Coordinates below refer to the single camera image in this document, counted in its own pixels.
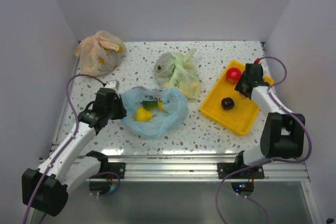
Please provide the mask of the red fruit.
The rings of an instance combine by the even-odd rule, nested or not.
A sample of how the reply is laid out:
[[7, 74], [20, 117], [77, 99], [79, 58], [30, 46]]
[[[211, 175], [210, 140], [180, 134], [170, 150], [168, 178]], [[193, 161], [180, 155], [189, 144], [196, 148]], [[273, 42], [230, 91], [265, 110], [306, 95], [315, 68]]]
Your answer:
[[226, 81], [229, 83], [237, 83], [242, 76], [242, 72], [238, 68], [230, 68], [226, 72]]

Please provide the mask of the dark purple plum fruit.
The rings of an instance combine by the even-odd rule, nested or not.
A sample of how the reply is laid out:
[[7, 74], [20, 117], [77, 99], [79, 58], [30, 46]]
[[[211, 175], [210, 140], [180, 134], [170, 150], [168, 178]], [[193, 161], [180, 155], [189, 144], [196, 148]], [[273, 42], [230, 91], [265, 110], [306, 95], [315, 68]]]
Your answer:
[[221, 106], [224, 110], [231, 110], [235, 106], [235, 102], [232, 98], [226, 97], [221, 100]]

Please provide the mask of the light blue plastic bag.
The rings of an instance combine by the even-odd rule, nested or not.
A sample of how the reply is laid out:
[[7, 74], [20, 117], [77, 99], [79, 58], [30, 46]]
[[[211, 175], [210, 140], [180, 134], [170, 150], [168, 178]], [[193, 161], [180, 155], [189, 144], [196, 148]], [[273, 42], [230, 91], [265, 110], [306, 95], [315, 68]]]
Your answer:
[[[166, 131], [179, 127], [188, 115], [187, 98], [176, 88], [148, 89], [134, 87], [121, 94], [126, 117], [121, 120], [122, 125], [131, 132], [147, 138], [161, 137]], [[138, 108], [142, 108], [142, 101], [162, 101], [166, 112], [158, 106], [150, 111], [153, 118], [147, 122], [134, 120]]]

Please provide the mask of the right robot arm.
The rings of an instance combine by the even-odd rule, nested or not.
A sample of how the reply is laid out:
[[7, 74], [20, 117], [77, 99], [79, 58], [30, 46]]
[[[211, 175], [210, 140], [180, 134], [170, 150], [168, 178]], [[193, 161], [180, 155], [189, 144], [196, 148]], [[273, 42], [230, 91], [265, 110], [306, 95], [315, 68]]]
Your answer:
[[252, 166], [266, 162], [298, 163], [296, 159], [303, 152], [305, 117], [280, 102], [264, 80], [263, 67], [247, 63], [235, 90], [255, 102], [266, 117], [259, 145], [236, 156], [236, 176], [246, 178], [252, 173]]

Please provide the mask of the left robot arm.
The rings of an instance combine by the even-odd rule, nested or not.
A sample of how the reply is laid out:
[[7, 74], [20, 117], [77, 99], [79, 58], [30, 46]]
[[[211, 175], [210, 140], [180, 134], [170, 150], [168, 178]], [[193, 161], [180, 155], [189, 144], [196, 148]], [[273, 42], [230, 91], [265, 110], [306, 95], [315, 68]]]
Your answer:
[[37, 169], [26, 169], [22, 175], [23, 204], [50, 216], [58, 215], [69, 194], [86, 179], [106, 176], [121, 179], [108, 157], [97, 151], [87, 153], [80, 164], [71, 168], [81, 151], [110, 120], [126, 116], [121, 96], [115, 89], [101, 88], [94, 101], [79, 113], [72, 131], [61, 145]]

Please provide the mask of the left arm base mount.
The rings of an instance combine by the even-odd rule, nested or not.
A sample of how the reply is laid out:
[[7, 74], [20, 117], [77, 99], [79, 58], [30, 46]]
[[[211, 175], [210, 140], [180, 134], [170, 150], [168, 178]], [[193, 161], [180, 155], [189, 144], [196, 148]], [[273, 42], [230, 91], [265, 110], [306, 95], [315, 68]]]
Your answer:
[[88, 152], [84, 161], [90, 161], [98, 164], [98, 171], [94, 172], [89, 179], [105, 179], [104, 182], [93, 181], [89, 183], [89, 190], [97, 197], [110, 196], [115, 194], [124, 179], [126, 171], [126, 163], [124, 162], [109, 162], [107, 155], [97, 152]]

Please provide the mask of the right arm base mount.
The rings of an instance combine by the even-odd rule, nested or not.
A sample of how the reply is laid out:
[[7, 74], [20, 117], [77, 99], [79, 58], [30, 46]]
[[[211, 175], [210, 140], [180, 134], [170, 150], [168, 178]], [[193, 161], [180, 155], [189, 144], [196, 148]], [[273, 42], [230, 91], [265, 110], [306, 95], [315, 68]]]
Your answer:
[[264, 169], [262, 166], [250, 168], [245, 164], [243, 154], [240, 151], [233, 162], [217, 163], [217, 174], [219, 179], [237, 179], [239, 182], [231, 182], [232, 189], [235, 193], [242, 196], [250, 196], [255, 189], [255, 179], [264, 179]]

